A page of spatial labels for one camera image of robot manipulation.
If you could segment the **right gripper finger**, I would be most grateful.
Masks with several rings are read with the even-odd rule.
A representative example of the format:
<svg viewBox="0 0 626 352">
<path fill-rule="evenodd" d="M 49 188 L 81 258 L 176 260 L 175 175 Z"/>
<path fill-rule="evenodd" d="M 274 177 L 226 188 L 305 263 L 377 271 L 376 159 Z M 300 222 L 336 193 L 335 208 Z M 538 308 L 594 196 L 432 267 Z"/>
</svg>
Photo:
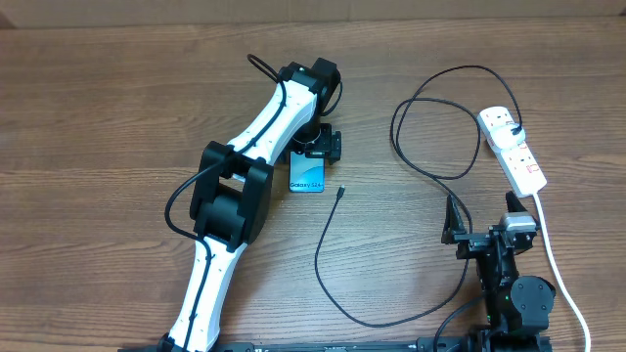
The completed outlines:
<svg viewBox="0 0 626 352">
<path fill-rule="evenodd" d="M 458 204 L 453 196 L 449 195 L 446 200 L 446 216 L 442 230 L 441 242 L 444 244 L 456 243 L 459 236 L 466 233 Z"/>
<path fill-rule="evenodd" d="M 508 191 L 505 194 L 507 211 L 509 213 L 526 212 L 526 207 L 522 204 L 519 198 L 513 191 Z"/>
</svg>

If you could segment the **blue Galaxy smartphone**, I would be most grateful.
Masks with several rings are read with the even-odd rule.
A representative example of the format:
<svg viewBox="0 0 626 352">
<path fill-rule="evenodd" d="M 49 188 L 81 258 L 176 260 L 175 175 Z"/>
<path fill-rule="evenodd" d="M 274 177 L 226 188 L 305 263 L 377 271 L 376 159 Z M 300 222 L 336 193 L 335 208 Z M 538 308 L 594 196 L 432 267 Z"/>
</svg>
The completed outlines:
<svg viewBox="0 0 626 352">
<path fill-rule="evenodd" d="M 293 193 L 321 193 L 325 190 L 325 162 L 290 152 L 289 188 Z"/>
</svg>

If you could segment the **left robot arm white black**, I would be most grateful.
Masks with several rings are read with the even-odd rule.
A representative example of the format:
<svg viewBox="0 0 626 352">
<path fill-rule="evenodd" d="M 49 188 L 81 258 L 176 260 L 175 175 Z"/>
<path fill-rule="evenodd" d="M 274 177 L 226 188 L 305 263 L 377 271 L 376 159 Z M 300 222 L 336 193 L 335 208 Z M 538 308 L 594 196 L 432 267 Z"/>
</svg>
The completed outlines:
<svg viewBox="0 0 626 352">
<path fill-rule="evenodd" d="M 157 351 L 209 351 L 217 342 L 237 262 L 268 216 L 275 164 L 289 163 L 291 191 L 321 193 L 326 165 L 341 157 L 340 133 L 321 120 L 341 97 L 336 64 L 319 58 L 311 67 L 290 63 L 274 70 L 254 55 L 247 58 L 275 82 L 276 90 L 239 136 L 204 148 L 198 172 L 166 203 L 170 210 L 192 189 L 194 228 L 173 230 L 194 241 L 195 259 L 179 316 Z"/>
</svg>

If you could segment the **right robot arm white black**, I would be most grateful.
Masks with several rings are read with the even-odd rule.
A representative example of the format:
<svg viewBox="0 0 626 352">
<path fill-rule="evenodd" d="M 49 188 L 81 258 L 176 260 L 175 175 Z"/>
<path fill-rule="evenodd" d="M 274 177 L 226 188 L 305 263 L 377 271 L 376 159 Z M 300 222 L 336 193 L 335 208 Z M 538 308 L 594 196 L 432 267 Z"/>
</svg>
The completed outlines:
<svg viewBox="0 0 626 352">
<path fill-rule="evenodd" d="M 485 303 L 488 323 L 474 326 L 462 337 L 441 342 L 449 323 L 435 333 L 434 351 L 550 351 L 548 337 L 540 333 L 549 327 L 556 288 L 537 276 L 522 276 L 515 257 L 530 249 L 539 231 L 538 221 L 513 192 L 506 193 L 507 211 L 500 222 L 485 233 L 470 233 L 462 220 L 458 203 L 447 198 L 442 242 L 457 247 L 459 259 L 474 260 L 481 283 L 481 295 L 464 304 L 449 318 L 454 319 L 475 304 Z"/>
</svg>

